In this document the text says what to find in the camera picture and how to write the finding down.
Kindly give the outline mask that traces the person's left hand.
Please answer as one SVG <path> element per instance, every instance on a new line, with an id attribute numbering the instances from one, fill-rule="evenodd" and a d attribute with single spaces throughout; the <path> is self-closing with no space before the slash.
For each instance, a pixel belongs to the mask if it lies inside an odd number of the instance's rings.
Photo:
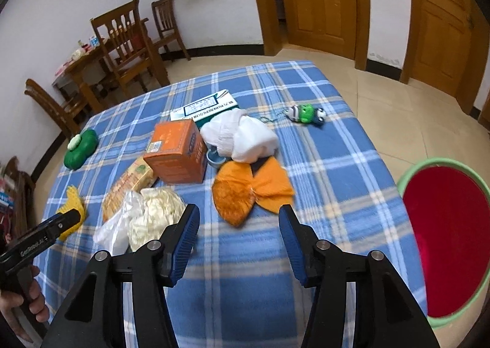
<path id="1" fill-rule="evenodd" d="M 46 299 L 42 293 L 40 284 L 36 281 L 36 276 L 40 273 L 37 266 L 30 265 L 30 281 L 27 286 L 27 297 L 29 311 L 36 317 L 36 321 L 43 323 L 48 321 L 50 312 L 46 305 Z M 7 324 L 23 343 L 33 343 L 33 339 L 27 334 L 13 313 L 13 309 L 20 307 L 24 303 L 24 296 L 8 290 L 1 290 L 1 314 Z"/>

